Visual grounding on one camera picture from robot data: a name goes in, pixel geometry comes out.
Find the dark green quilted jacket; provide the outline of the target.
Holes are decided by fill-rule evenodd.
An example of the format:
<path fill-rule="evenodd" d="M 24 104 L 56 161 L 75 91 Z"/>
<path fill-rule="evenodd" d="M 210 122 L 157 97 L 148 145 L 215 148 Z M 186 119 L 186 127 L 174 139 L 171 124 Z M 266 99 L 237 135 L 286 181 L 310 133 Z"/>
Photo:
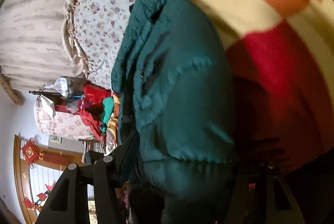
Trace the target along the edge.
<path fill-rule="evenodd" d="M 244 223 L 233 160 L 230 70 L 191 0 L 136 0 L 111 74 L 119 137 L 139 137 L 129 203 L 137 223 Z"/>

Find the red clothes pile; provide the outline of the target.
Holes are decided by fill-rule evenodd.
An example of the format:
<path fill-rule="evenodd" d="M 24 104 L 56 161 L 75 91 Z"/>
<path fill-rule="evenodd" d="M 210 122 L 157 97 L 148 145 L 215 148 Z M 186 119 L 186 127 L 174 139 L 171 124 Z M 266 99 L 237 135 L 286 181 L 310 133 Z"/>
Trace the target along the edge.
<path fill-rule="evenodd" d="M 111 90 L 99 87 L 91 83 L 83 86 L 83 97 L 75 102 L 78 108 L 74 115 L 80 116 L 83 124 L 91 130 L 94 137 L 100 141 L 104 134 L 100 131 L 102 125 L 101 117 L 104 112 L 103 101 L 112 98 Z"/>

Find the wooden framed window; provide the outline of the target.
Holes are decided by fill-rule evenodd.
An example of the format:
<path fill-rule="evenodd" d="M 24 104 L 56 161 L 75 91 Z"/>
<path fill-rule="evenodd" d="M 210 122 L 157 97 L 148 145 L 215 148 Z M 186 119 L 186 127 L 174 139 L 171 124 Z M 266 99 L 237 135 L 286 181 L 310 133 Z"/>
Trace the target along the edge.
<path fill-rule="evenodd" d="M 42 148 L 57 154 L 68 154 L 73 156 L 75 162 L 80 163 L 84 152 L 84 144 L 82 141 L 62 139 L 60 143 L 50 142 L 41 144 Z M 34 168 L 30 168 L 24 160 L 21 147 L 26 143 L 26 140 L 18 135 L 14 137 L 14 178 L 15 188 L 18 197 L 19 206 L 24 218 L 24 223 L 35 223 L 39 212 L 34 209 L 29 209 L 24 204 L 24 199 L 27 198 L 31 202 L 37 201 L 37 195 L 46 192 L 47 186 L 52 186 L 60 177 L 63 166 L 57 166 L 52 163 L 43 163 L 39 161 Z"/>

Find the red chinese knot ornament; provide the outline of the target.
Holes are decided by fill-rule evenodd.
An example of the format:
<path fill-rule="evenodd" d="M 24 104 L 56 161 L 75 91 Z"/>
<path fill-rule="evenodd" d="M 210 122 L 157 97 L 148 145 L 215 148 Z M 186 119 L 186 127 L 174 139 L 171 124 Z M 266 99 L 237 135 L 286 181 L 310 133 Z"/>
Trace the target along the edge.
<path fill-rule="evenodd" d="M 44 154 L 35 144 L 34 138 L 30 138 L 21 147 L 21 152 L 30 169 L 33 169 L 36 166 L 38 160 L 42 161 L 44 158 Z"/>

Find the teal green garment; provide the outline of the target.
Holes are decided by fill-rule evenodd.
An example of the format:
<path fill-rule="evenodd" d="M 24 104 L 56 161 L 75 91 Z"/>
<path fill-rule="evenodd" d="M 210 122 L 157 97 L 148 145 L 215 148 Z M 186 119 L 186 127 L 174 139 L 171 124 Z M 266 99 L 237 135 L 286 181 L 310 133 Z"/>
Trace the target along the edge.
<path fill-rule="evenodd" d="M 106 134 L 106 130 L 108 127 L 109 119 L 114 110 L 114 100 L 113 97 L 107 97 L 102 101 L 103 111 L 101 114 L 101 125 L 100 132 L 101 134 Z"/>

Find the clear plastic bag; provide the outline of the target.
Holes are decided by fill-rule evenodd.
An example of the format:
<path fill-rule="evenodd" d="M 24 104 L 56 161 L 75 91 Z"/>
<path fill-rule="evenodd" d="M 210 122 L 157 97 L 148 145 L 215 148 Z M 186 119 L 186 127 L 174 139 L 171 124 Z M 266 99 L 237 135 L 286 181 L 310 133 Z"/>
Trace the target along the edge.
<path fill-rule="evenodd" d="M 44 85 L 45 89 L 53 89 L 63 97 L 67 97 L 70 92 L 70 84 L 65 76 L 59 77 L 53 84 Z"/>

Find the floral quilt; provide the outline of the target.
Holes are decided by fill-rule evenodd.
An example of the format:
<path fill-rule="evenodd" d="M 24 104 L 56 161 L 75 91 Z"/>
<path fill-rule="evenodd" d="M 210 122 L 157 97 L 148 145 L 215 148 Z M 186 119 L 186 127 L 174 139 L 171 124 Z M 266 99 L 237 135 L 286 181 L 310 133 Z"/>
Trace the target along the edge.
<path fill-rule="evenodd" d="M 111 89 L 111 71 L 135 0 L 77 0 L 74 36 L 85 54 L 86 78 Z"/>

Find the red orange love blanket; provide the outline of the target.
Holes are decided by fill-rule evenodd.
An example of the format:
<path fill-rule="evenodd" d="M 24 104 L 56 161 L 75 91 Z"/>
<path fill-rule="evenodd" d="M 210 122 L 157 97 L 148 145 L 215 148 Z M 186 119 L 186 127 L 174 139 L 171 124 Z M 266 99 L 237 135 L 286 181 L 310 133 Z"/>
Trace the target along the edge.
<path fill-rule="evenodd" d="M 235 131 L 289 173 L 333 148 L 333 0 L 194 0 L 223 43 Z"/>

